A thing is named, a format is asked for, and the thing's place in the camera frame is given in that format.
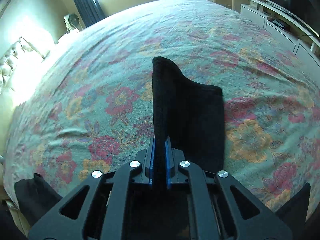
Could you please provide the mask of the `black pants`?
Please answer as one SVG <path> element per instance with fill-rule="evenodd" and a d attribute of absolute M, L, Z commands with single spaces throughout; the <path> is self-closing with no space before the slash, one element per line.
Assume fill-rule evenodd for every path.
<path fill-rule="evenodd" d="M 31 222 L 29 239 L 298 239 L 310 185 L 277 212 L 223 169 L 222 90 L 186 78 L 171 60 L 152 61 L 155 156 L 145 181 L 146 150 L 114 172 L 92 171 L 60 198 L 39 175 L 16 183 Z M 175 183 L 167 188 L 165 141 Z"/>

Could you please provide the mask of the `floral bedspread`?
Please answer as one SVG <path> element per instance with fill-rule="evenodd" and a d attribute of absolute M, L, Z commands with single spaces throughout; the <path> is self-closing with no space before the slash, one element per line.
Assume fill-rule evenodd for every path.
<path fill-rule="evenodd" d="M 24 99 L 2 150 L 12 200 L 36 173 L 64 196 L 155 137 L 206 171 L 227 170 L 273 211 L 306 183 L 308 215 L 319 206 L 319 69 L 220 5 L 127 9 L 13 82 Z"/>

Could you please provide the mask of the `dark blue left curtain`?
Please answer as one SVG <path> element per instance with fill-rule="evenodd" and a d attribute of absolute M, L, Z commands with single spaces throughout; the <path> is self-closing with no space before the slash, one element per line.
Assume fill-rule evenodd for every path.
<path fill-rule="evenodd" d="M 73 1 L 86 27 L 89 27 L 106 17 L 98 0 Z"/>

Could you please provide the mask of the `white fan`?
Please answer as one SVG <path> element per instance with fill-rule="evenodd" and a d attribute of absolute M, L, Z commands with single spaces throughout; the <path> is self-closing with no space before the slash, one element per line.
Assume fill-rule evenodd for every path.
<path fill-rule="evenodd" d="M 82 25 L 80 24 L 79 17 L 77 14 L 68 14 L 64 16 L 64 22 L 66 24 L 67 31 L 70 33 L 71 31 L 78 29 L 82 31 Z"/>

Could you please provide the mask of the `cream tufted headboard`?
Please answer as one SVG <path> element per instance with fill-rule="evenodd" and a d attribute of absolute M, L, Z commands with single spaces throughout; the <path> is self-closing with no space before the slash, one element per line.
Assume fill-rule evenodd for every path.
<path fill-rule="evenodd" d="M 54 60 L 45 57 L 20 37 L 1 56 L 1 109 L 14 108 L 30 99 Z"/>

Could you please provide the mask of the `white tv console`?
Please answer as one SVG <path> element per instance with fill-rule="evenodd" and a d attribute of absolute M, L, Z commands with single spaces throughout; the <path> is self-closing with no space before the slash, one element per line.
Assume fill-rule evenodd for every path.
<path fill-rule="evenodd" d="M 241 14 L 271 33 L 303 62 L 319 65 L 319 38 L 306 24 L 269 2 L 247 1 L 240 7 Z"/>

